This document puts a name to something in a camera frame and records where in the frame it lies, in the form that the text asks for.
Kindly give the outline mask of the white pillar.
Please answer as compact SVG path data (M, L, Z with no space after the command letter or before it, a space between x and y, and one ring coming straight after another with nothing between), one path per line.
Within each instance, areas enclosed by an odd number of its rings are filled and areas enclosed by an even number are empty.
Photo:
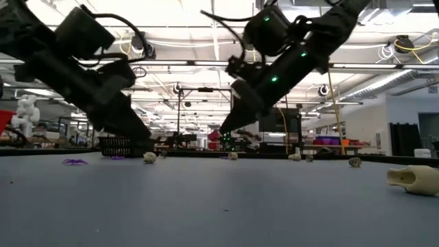
M245 152L256 152L261 142L261 134L259 132L259 121L234 130L236 137L242 138L246 142Z

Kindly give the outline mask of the red machine part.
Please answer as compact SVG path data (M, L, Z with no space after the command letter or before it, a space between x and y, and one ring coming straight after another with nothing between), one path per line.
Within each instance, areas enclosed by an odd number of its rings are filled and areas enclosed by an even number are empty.
M213 131L212 133L207 135L208 139L208 149L209 150L218 150L220 147L220 133L218 131Z

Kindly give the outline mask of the black curtain panel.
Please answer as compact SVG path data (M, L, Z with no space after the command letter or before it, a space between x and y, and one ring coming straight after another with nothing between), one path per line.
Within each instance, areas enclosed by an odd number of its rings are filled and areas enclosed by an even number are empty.
M415 123L390 123L390 140L393 156L414 157L414 150L422 148L418 125Z

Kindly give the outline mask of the black cabinet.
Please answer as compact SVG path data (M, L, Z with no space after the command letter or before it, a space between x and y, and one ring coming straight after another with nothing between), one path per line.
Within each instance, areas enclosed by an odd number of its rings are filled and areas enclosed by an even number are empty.
M263 153L296 154L303 146L301 114L297 108L272 108L259 120L259 132L259 151Z

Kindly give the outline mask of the black robot station frame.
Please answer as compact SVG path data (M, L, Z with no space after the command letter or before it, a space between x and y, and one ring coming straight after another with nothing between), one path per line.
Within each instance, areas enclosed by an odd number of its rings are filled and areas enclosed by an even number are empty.
M224 96L225 97L225 99L227 99L228 100L228 102L229 102L229 104L230 104L230 110L229 110L229 112L232 110L232 107L233 107L233 99L232 99L232 92L231 92L231 89L220 89L220 88L212 88L212 87L198 87L198 88L196 88L196 89L189 89L189 88L183 88L183 87L181 87L181 88L179 88L178 89L178 93L177 93L177 95L178 95L178 113L177 113L177 133L178 133L178 135L180 135L181 133L180 133L180 115L181 115L181 103L184 101L184 99L186 98L186 96L189 96L191 93L192 93L192 91L194 91L194 90L196 90L197 92L199 92L199 93L212 93L212 92L214 92L214 91L218 91L218 92L220 92L220 94L222 95L222 96ZM229 92L230 93L230 97L229 98L227 98L226 96L225 96L225 94L223 94L223 91L226 91L226 92ZM202 99L201 100L201 102L212 102L213 101L213 99ZM212 149L212 151L213 150L215 150L215 151L224 151L224 147L222 146L222 144L221 144L221 142L217 142L218 144L215 146L216 147L216 149Z

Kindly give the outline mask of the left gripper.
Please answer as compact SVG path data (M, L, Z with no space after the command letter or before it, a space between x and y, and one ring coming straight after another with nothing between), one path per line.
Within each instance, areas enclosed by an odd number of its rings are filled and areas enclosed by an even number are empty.
M20 82L38 79L86 112L97 130L120 137L150 138L151 132L121 90L134 84L127 58L114 60L97 70L83 69L70 58L40 51L14 66Z

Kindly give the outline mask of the blue table mat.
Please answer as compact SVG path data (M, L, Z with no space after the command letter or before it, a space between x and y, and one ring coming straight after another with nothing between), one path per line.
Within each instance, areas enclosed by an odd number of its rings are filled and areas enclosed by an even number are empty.
M439 247L384 163L80 158L0 158L0 247Z

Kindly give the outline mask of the long workbench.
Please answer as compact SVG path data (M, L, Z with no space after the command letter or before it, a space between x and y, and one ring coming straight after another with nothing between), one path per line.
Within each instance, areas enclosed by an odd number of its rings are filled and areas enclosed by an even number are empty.
M301 152L304 152L305 150L319 150L322 148L329 148L331 150L341 150L341 145L303 145ZM361 149L377 149L377 146L370 146L370 145L348 145L344 146L345 151L352 151L354 154L357 154L359 150Z

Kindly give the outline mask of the black plastic basket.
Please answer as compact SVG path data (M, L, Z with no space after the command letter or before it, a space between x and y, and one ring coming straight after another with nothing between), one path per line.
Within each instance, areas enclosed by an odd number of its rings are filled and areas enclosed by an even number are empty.
M153 139L132 140L125 137L99 137L103 156L124 156L139 158L146 152L153 152L156 141Z

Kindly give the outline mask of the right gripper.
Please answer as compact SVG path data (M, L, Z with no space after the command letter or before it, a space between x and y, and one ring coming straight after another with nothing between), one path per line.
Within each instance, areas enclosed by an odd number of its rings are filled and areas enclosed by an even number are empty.
M322 67L322 56L300 45L289 48L271 65L247 64L231 85L235 101L220 133L258 121L257 115L277 103L317 67Z

